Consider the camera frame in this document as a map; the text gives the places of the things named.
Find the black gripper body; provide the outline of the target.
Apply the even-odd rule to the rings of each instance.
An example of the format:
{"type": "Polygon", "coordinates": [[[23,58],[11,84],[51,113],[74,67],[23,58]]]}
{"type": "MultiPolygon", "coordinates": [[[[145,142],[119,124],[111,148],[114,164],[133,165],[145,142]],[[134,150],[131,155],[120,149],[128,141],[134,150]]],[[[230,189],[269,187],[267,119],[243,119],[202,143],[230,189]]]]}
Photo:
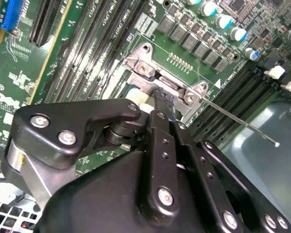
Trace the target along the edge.
{"type": "Polygon", "coordinates": [[[177,168],[180,209],[167,226],[155,226],[139,208],[143,152],[122,155],[60,188],[47,202],[37,233],[220,233],[187,171],[177,168]]]}

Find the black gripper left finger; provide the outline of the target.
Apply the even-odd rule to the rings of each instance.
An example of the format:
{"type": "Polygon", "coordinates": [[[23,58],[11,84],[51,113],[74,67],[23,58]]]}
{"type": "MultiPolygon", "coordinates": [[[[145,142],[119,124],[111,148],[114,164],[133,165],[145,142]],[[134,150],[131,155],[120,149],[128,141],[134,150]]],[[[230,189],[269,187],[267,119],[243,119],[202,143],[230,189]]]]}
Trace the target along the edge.
{"type": "Polygon", "coordinates": [[[14,115],[5,159],[9,181],[28,191],[44,210],[62,187],[122,155],[143,152],[139,208],[145,216],[172,216],[167,209],[167,93],[151,104],[128,99],[30,105],[14,115]]]}

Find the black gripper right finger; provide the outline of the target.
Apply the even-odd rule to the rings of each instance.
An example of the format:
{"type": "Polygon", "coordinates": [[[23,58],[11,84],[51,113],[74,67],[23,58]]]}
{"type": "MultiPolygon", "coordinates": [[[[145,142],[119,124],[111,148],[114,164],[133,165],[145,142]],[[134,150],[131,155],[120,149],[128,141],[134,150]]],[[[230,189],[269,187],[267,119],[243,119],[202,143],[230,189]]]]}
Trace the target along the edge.
{"type": "Polygon", "coordinates": [[[169,233],[291,233],[287,218],[210,141],[193,141],[166,96],[169,233]]]}

